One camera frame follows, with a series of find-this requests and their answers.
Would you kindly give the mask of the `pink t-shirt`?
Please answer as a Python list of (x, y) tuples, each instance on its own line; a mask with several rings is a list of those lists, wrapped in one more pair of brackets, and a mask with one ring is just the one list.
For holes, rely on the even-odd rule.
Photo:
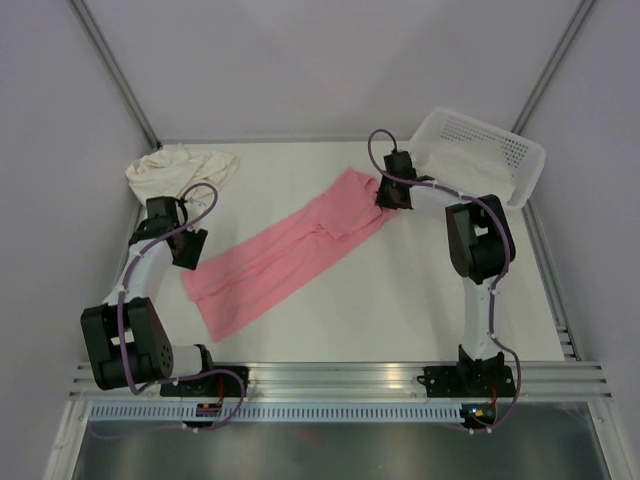
[(182, 275), (214, 342), (258, 319), (376, 234), (394, 216), (377, 180), (346, 169), (304, 208)]

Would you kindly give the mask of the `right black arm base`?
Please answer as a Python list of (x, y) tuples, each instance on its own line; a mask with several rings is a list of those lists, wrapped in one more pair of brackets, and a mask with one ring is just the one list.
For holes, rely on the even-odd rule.
[(462, 347), (454, 365), (427, 366), (416, 378), (428, 398), (513, 398), (516, 382), (498, 352), (489, 359), (473, 359)]

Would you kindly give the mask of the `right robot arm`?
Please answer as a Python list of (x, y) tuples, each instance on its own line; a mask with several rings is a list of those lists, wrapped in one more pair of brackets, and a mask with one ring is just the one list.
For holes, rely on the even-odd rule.
[(449, 258), (464, 287), (465, 325), (456, 381), (463, 392), (478, 395), (491, 385), (491, 369), (504, 363), (495, 333), (497, 283), (516, 249), (501, 200), (494, 194), (472, 197), (418, 176), (407, 151), (393, 149), (379, 172), (379, 206), (427, 213), (445, 223)]

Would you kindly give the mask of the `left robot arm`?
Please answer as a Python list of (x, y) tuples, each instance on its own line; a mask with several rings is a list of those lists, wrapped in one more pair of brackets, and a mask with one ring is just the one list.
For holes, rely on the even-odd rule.
[(217, 370), (204, 362), (202, 348), (188, 347), (179, 370), (173, 347), (154, 305), (172, 267), (196, 269), (207, 238), (194, 229), (187, 200), (168, 196), (146, 201), (146, 217), (128, 242), (126, 263), (115, 287), (97, 306), (84, 309), (80, 324), (91, 370), (102, 390), (144, 389), (146, 384), (182, 376), (195, 395), (218, 384)]

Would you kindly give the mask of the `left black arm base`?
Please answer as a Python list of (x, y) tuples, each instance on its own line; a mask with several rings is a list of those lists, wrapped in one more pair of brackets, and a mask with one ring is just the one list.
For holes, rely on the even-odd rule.
[(207, 375), (198, 379), (185, 380), (181, 378), (177, 383), (163, 384), (160, 396), (166, 398), (239, 398), (241, 386), (245, 390), (249, 385), (250, 369), (240, 365), (223, 365), (221, 373)]

